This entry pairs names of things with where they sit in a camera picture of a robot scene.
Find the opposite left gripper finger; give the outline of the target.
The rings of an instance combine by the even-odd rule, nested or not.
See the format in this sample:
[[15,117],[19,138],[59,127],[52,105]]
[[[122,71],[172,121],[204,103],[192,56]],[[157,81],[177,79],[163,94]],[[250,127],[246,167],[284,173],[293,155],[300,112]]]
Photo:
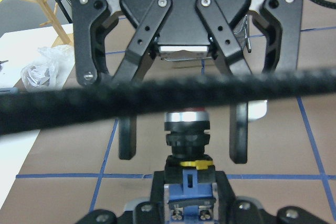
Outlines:
[[152,66],[156,53],[152,48],[172,8],[172,0],[150,0],[135,34],[125,50],[114,75],[106,63],[105,38],[122,14],[132,16],[119,0],[72,0],[75,66],[78,83],[97,95],[95,105],[115,105],[119,117],[119,158],[136,154],[137,117],[131,109],[133,93]]
[[[221,74],[251,77],[262,73],[296,70],[303,0],[197,0],[196,11],[215,45],[213,62]],[[246,38],[234,30],[249,23],[266,37],[260,60],[245,57]]]

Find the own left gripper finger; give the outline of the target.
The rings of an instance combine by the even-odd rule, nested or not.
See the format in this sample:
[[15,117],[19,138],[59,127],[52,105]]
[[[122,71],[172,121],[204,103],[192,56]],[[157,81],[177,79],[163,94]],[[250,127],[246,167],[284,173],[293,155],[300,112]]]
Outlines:
[[215,172],[218,223],[326,223],[325,220],[297,206],[282,207],[276,215],[268,213],[255,198],[236,196],[223,171]]
[[120,216],[106,209],[97,209],[77,223],[165,223],[163,200],[164,172],[154,172],[149,198],[137,198],[128,202]]

